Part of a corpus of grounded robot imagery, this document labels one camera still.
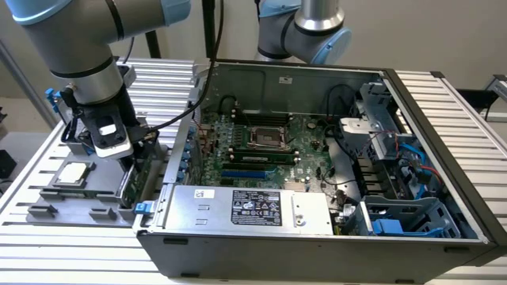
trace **black cable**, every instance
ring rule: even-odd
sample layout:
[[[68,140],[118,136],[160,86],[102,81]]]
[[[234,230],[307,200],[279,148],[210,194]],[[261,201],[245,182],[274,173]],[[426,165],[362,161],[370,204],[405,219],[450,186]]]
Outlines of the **black cable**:
[[[75,142],[78,130],[78,118],[74,117],[72,120],[67,123],[66,129],[63,129],[60,141],[63,143]]]
[[[59,116],[60,116],[60,119],[62,119],[62,121],[63,121],[63,124],[67,125],[67,120],[66,120],[66,118],[64,118],[64,114],[62,114],[60,109],[56,109],[56,113],[58,113]]]
[[[330,173],[331,169],[334,169],[334,167],[330,168],[330,169],[326,171],[325,175],[323,175],[323,181],[325,181],[327,184],[334,185],[334,186],[338,186],[338,185],[343,185],[343,184],[351,183],[351,182],[357,182],[355,179],[351,179],[351,180],[349,180],[349,181],[346,181],[346,182],[331,183],[331,182],[327,180],[327,174]]]
[[[350,158],[353,161],[355,161],[357,158],[351,155],[351,153],[347,151],[346,147],[342,145],[341,139],[339,139],[339,137],[338,137],[338,135],[337,135],[337,125],[327,125],[327,127],[325,128],[325,136],[326,136],[327,129],[329,129],[331,126],[334,126],[334,128],[331,129],[331,131],[333,131],[333,138],[335,139],[337,144],[339,145],[342,151],[347,154],[349,158]]]
[[[329,118],[330,117],[330,99],[331,99],[331,93],[333,93],[333,91],[337,89],[337,88],[339,88],[339,87],[347,87],[349,89],[351,89],[351,91],[354,92],[354,93],[357,93],[357,91],[355,91],[355,89],[350,86],[350,85],[347,85],[347,84],[338,84],[338,85],[335,85],[335,86],[333,86],[331,88],[330,88],[330,90],[327,91],[327,94],[326,94],[326,100],[327,100],[327,104],[326,104],[326,118]]]
[[[261,0],[254,0],[254,1],[257,5],[257,20],[258,22],[261,22],[261,6],[259,6]]]
[[[130,55],[132,54],[132,49],[134,49],[134,42],[136,40],[136,37],[132,37],[130,39],[130,46],[128,46],[128,52],[127,52],[127,55],[126,55],[126,58],[124,58],[124,61],[123,61],[123,64],[126,64],[128,62],[128,59],[130,59]]]
[[[222,32],[223,32],[223,0],[220,0],[220,26],[219,26],[219,35],[218,35],[218,38],[216,38],[216,43],[215,43],[215,54],[214,54],[214,57],[211,58],[210,60],[210,70],[208,70],[208,77],[206,79],[206,84],[204,84],[204,89],[203,89],[203,92],[202,92],[202,96],[198,100],[198,102],[192,105],[192,107],[190,107],[187,109],[187,111],[184,111],[179,116],[176,116],[172,120],[170,120],[168,122],[152,127],[150,129],[151,132],[154,131],[158,131],[163,128],[166,128],[167,126],[171,126],[175,122],[178,122],[179,120],[182,120],[182,118],[184,118],[188,114],[191,114],[199,107],[199,105],[203,103],[204,99],[206,99],[206,95],[208,93],[208,89],[210,89],[210,83],[212,81],[212,75],[214,75],[214,70],[215,70],[215,62],[216,62],[216,56],[218,56],[218,52],[219,52],[219,47],[220,47],[220,41],[222,41]]]
[[[226,99],[229,99],[229,98],[234,98],[234,99],[235,99],[235,102],[238,101],[237,96],[234,96],[234,95],[231,95],[231,94],[222,96],[222,99],[220,99],[220,102],[219,102],[219,108],[218,108],[218,110],[216,110],[216,112],[218,112],[219,114],[222,113],[222,105],[223,105],[223,102],[224,102]]]
[[[493,106],[493,104],[490,105],[489,110],[486,111],[485,121],[489,121],[491,106]]]

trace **metal table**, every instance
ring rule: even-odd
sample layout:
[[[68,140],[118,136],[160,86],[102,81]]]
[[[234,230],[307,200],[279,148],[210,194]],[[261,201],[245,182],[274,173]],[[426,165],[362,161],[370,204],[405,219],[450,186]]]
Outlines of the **metal table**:
[[[138,112],[155,125],[184,110],[192,88],[192,62],[132,59],[138,81],[130,89]],[[467,110],[446,80],[427,72],[399,72],[413,95],[477,184],[507,229],[506,153],[495,132]],[[52,131],[12,187],[0,199],[0,283],[26,284],[223,284],[220,280],[168,279],[158,273],[131,229],[31,226],[30,203],[39,198],[70,150],[59,142],[63,125]],[[172,146],[178,124],[162,131],[162,143]],[[489,179],[475,173],[489,173]],[[266,284],[265,281],[231,281]],[[507,284],[507,257],[487,266],[459,267],[429,284]]]

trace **power supply label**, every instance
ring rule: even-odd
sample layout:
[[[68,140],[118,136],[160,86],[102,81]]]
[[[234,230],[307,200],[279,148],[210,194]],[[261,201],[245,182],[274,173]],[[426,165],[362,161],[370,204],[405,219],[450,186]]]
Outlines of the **power supply label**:
[[[233,191],[233,224],[282,226],[279,192]]]

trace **black wire bundle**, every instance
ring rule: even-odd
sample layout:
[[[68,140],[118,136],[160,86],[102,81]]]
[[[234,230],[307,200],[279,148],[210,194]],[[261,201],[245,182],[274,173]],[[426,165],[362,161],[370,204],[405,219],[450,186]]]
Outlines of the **black wire bundle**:
[[[128,52],[127,52],[127,55],[126,55],[126,58],[124,58],[124,61],[123,61],[123,64],[126,64],[128,62],[128,59],[130,59],[130,55],[132,54],[132,49],[134,49],[134,42],[136,40],[136,37],[132,37],[130,39],[130,46],[128,46]]]
[[[220,25],[219,25],[219,34],[216,38],[216,43],[215,43],[215,52],[214,52],[214,57],[210,59],[210,70],[208,70],[208,77],[206,79],[206,84],[204,84],[204,89],[202,92],[202,96],[198,100],[198,102],[184,111],[179,116],[176,116],[172,120],[168,122],[150,128],[150,132],[155,132],[167,126],[171,126],[175,122],[182,120],[188,114],[191,114],[199,107],[199,105],[203,103],[206,99],[206,95],[208,93],[211,81],[212,81],[212,75],[214,75],[214,70],[215,70],[215,63],[216,63],[216,57],[218,57],[218,52],[219,52],[219,47],[220,47],[220,41],[222,41],[222,32],[223,32],[223,0],[220,0]]]

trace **wire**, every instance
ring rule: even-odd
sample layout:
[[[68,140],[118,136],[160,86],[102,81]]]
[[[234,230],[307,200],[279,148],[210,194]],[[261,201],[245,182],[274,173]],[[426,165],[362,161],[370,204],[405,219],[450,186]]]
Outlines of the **wire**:
[[[222,96],[222,99],[220,99],[220,102],[219,102],[219,109],[216,110],[216,112],[218,112],[219,114],[222,113],[222,105],[223,105],[223,102],[224,102],[226,99],[229,99],[229,98],[235,99],[235,102],[238,101],[237,96],[234,96],[233,94],[229,94],[229,95]]]
[[[339,186],[339,185],[343,185],[343,184],[347,184],[347,183],[351,183],[351,182],[358,182],[355,179],[351,179],[351,180],[349,180],[349,181],[346,181],[346,182],[331,183],[331,182],[326,179],[326,177],[327,177],[327,174],[330,173],[331,169],[334,169],[334,168],[335,168],[335,167],[330,168],[330,169],[326,171],[325,175],[323,175],[323,181],[325,181],[327,184],[334,185],[334,186]]]
[[[218,56],[219,47],[220,47],[220,41],[222,41],[222,32],[223,32],[223,0],[220,0],[220,26],[219,26],[219,35],[218,35],[216,43],[215,43],[215,54],[214,54],[212,59],[210,60],[208,77],[206,79],[206,84],[204,84],[204,89],[203,89],[203,92],[202,92],[202,96],[200,96],[198,102],[192,105],[192,107],[190,107],[187,109],[187,111],[184,111],[179,116],[176,116],[168,122],[166,122],[166,123],[163,123],[163,124],[152,127],[150,129],[151,132],[155,132],[155,131],[166,128],[167,126],[171,126],[175,122],[178,122],[179,120],[182,120],[182,118],[184,118],[190,113],[192,113],[198,109],[199,105],[203,103],[203,101],[206,99],[206,95],[208,93],[210,83],[212,81],[212,74],[214,74],[214,70],[215,70],[216,56]]]
[[[493,106],[493,104],[490,105],[489,110],[486,111],[485,121],[489,121],[491,106]]]
[[[327,91],[327,94],[326,94],[326,98],[327,98],[327,104],[326,104],[326,118],[330,117],[330,99],[331,99],[331,93],[333,91],[339,88],[339,87],[347,87],[350,90],[353,90],[354,93],[357,93],[357,90],[347,84],[338,84],[335,86],[333,86],[330,88],[330,90]]]
[[[63,129],[63,133],[60,137],[60,141],[63,143],[75,142],[76,130],[78,130],[78,118],[74,117],[72,120],[67,123],[66,129]]]
[[[414,152],[415,154],[418,154],[421,156],[421,162],[423,164],[426,163],[426,155],[422,151],[418,151],[418,149],[415,149],[415,147],[411,146],[410,144],[401,144],[399,146],[406,148],[409,151]]]
[[[335,139],[337,141],[337,144],[339,145],[342,151],[347,154],[349,158],[355,161],[357,158],[351,155],[351,153],[347,151],[347,149],[345,148],[345,146],[342,145],[342,142],[341,142],[341,139],[339,139],[339,136],[337,135],[337,125],[331,125],[329,124],[325,128],[325,136],[326,136],[326,132],[327,132],[327,129],[334,127],[334,129],[331,130],[333,131],[333,138]]]
[[[135,42],[135,41],[136,41],[136,37],[132,37],[132,38],[130,39],[128,52],[127,52],[127,55],[126,55],[126,58],[124,58],[123,64],[126,64],[126,63],[128,62],[130,55],[132,54],[134,42]]]
[[[195,119],[192,119],[192,121],[194,121],[194,123],[196,124],[198,129],[199,129],[199,131],[200,131],[202,134],[203,134],[203,138],[204,138],[204,147],[203,147],[203,151],[204,151],[204,148],[206,148],[206,146],[208,145],[208,139],[206,138],[206,134],[204,134],[203,127],[200,126],[200,124],[196,122]]]
[[[261,22],[261,6],[259,6],[261,0],[254,0],[254,1],[257,5],[257,20],[258,22]]]
[[[367,142],[363,144],[363,146],[362,146],[362,151],[359,152],[359,156],[363,155],[363,152],[365,152],[367,146],[370,145],[371,141],[373,141],[373,140],[374,140],[381,134],[386,134],[386,133],[389,133],[389,134],[395,134],[395,141],[397,141],[397,158],[398,158],[398,156],[399,156],[398,134],[397,134],[395,131],[390,131],[390,130],[377,132],[377,134],[375,134],[375,135],[367,140]]]
[[[441,185],[442,185],[441,174],[438,173],[437,169],[431,168],[429,166],[421,166],[421,168],[431,171],[435,174],[435,178],[438,180],[438,183],[441,183]]]
[[[329,192],[325,191],[323,184],[321,184],[321,191],[322,191],[322,192],[325,193],[325,195],[326,195],[327,197],[330,197],[331,199],[335,198]]]
[[[63,124],[67,125],[67,120],[66,120],[64,114],[62,114],[62,111],[60,111],[59,108],[56,109],[56,113],[58,113],[58,115],[60,116],[60,119],[62,119],[62,121],[63,121]]]

